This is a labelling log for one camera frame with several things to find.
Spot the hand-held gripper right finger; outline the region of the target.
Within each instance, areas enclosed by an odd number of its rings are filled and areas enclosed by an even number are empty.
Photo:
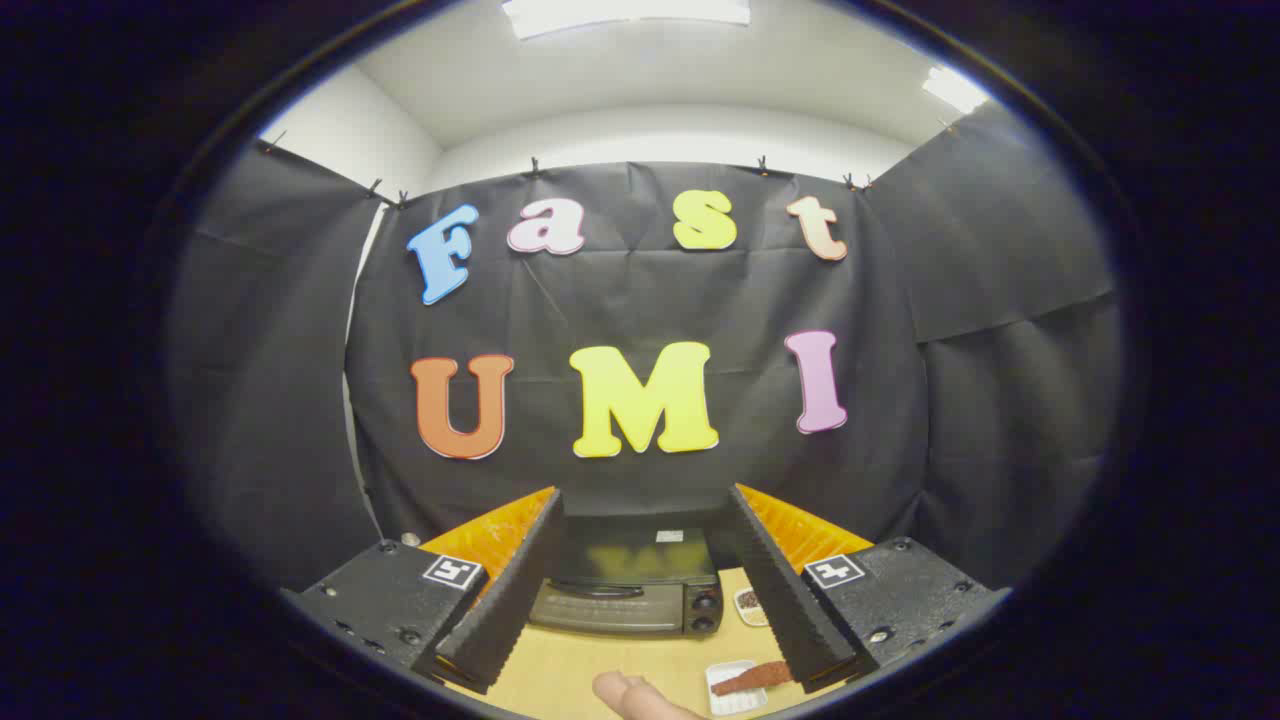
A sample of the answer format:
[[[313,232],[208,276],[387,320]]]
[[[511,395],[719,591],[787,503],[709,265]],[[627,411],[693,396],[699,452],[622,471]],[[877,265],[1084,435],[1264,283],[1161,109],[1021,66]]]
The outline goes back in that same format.
[[[1009,596],[911,537],[873,543],[742,484],[728,492],[727,541],[808,693],[914,659]]]

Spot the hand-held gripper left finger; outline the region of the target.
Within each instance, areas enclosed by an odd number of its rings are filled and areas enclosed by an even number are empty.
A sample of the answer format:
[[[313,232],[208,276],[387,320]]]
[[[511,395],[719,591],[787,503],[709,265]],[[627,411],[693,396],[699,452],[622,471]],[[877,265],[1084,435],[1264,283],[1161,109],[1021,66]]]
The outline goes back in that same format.
[[[564,537],[547,487],[424,544],[384,539],[288,602],[348,647],[484,694],[506,666]]]

